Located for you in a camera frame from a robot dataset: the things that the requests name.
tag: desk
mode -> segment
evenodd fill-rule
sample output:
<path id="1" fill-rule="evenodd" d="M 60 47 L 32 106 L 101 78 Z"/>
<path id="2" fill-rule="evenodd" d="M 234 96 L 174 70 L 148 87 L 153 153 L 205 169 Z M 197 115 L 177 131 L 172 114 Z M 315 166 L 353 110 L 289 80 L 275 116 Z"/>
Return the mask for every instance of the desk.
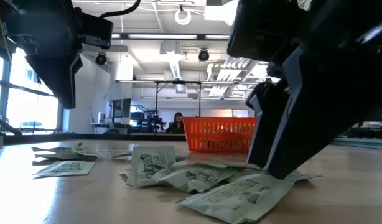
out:
<path id="1" fill-rule="evenodd" d="M 382 139 L 382 128 L 350 128 L 348 138 L 375 138 Z"/>
<path id="2" fill-rule="evenodd" d="M 95 133 L 95 128 L 105 128 L 105 131 L 108 130 L 108 128 L 112 128 L 112 124 L 101 124 L 101 123 L 90 123 L 91 125 L 91 133 L 90 134 L 98 134 L 98 133 Z M 130 130 L 131 130 L 131 126 L 129 124 L 119 124 L 119 123 L 115 123 L 113 125 L 113 128 L 117 128 L 119 131 L 122 131 L 123 133 L 121 134 L 124 134 L 124 130 L 127 129 L 127 133 L 130 133 Z"/>
<path id="3" fill-rule="evenodd" d="M 76 142 L 0 149 L 0 223 L 223 223 L 177 205 L 175 202 L 188 194 L 175 188 L 127 186 L 117 174 L 130 166 L 126 161 L 100 159 L 86 176 L 33 179 L 31 174 L 45 166 L 32 166 L 31 146 L 71 146 Z M 179 154 L 187 153 L 186 142 L 82 142 L 105 153 L 168 144 Z M 260 224 L 382 223 L 381 150 L 328 146 L 298 170 L 324 177 L 296 184 Z"/>

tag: white packet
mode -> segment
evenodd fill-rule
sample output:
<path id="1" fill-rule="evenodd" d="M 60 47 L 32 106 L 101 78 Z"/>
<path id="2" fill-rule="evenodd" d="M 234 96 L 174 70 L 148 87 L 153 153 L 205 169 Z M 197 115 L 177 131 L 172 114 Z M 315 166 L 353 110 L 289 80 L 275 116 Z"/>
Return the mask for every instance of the white packet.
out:
<path id="1" fill-rule="evenodd" d="M 55 148 L 51 148 L 51 149 L 41 149 L 38 147 L 31 147 L 31 148 L 32 148 L 33 152 L 47 151 L 47 152 L 62 153 L 62 154 L 74 153 L 72 151 L 72 148 L 70 148 L 70 147 L 55 147 Z"/>
<path id="2" fill-rule="evenodd" d="M 233 177 L 229 177 L 226 179 L 228 182 L 232 182 L 236 180 L 239 177 L 249 176 L 249 175 L 256 175 L 256 174 L 267 174 L 265 170 L 246 170 L 244 172 L 240 172 L 237 175 L 234 175 Z M 284 180 L 289 182 L 298 182 L 302 180 L 309 180 L 314 177 L 322 177 L 321 175 L 307 175 L 307 174 L 301 174 L 299 171 L 295 170 L 288 176 L 284 178 Z"/>
<path id="3" fill-rule="evenodd" d="M 179 203 L 231 224 L 254 222 L 270 211 L 292 186 L 291 182 L 264 174 L 240 177 Z"/>
<path id="4" fill-rule="evenodd" d="M 121 150 L 121 152 L 113 154 L 111 156 L 111 159 L 119 159 L 124 156 L 131 156 L 131 154 L 132 154 L 132 151 L 130 150 Z"/>
<path id="5" fill-rule="evenodd" d="M 35 158 L 45 158 L 45 159 L 96 159 L 96 156 L 84 156 L 75 152 L 72 153 L 49 153 L 49 154 L 39 154 L 35 153 Z"/>
<path id="6" fill-rule="evenodd" d="M 237 173 L 236 170 L 229 168 L 221 169 L 212 166 L 189 165 L 179 168 L 161 178 L 160 181 L 166 181 L 184 192 L 193 190 L 203 192 Z"/>
<path id="7" fill-rule="evenodd" d="M 97 149 L 92 149 L 86 146 L 82 146 L 82 143 L 72 146 L 72 151 L 82 154 L 84 156 L 103 156 Z"/>
<path id="8" fill-rule="evenodd" d="M 174 146 L 133 148 L 132 171 L 121 173 L 126 183 L 133 187 L 159 185 L 159 179 L 169 174 L 169 167 L 175 162 Z"/>
<path id="9" fill-rule="evenodd" d="M 44 177 L 60 177 L 65 175 L 87 175 L 95 162 L 56 161 L 36 174 Z"/>
<path id="10" fill-rule="evenodd" d="M 41 149 L 32 147 L 36 158 L 46 159 L 96 159 L 96 156 L 85 156 L 73 151 L 70 147 L 55 147 L 51 149 Z"/>
<path id="11" fill-rule="evenodd" d="M 258 166 L 254 164 L 247 164 L 245 162 L 233 162 L 233 161 L 224 161 L 224 160 L 217 160 L 217 161 L 180 161 L 173 164 L 173 167 L 181 167 L 186 165 L 208 165 L 212 167 L 217 168 L 242 168 L 242 169 L 260 169 Z"/>

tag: security camera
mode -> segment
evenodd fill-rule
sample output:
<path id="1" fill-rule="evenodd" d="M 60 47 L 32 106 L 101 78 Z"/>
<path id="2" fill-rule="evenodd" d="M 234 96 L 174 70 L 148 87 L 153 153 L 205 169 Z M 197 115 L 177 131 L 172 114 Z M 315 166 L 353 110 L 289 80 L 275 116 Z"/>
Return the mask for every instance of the security camera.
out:
<path id="1" fill-rule="evenodd" d="M 206 62 L 209 60 L 209 53 L 207 49 L 202 49 L 199 53 L 198 59 L 200 62 Z"/>
<path id="2" fill-rule="evenodd" d="M 105 53 L 98 53 L 96 63 L 97 65 L 104 65 L 106 63 Z"/>

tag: orange basket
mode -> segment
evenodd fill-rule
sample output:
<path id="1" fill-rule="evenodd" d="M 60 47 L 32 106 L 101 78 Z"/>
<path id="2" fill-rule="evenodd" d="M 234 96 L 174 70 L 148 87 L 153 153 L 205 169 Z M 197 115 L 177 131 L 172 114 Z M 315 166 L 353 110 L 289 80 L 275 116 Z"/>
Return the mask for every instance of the orange basket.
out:
<path id="1" fill-rule="evenodd" d="M 193 152 L 248 152 L 257 118 L 184 118 Z"/>

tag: person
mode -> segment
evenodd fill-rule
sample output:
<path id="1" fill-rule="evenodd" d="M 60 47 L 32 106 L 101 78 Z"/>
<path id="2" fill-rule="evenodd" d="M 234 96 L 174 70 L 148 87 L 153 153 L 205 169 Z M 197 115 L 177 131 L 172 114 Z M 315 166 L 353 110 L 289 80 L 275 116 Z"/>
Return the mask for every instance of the person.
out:
<path id="1" fill-rule="evenodd" d="M 166 129 L 166 133 L 184 134 L 183 115 L 180 112 L 174 115 L 173 123 Z"/>

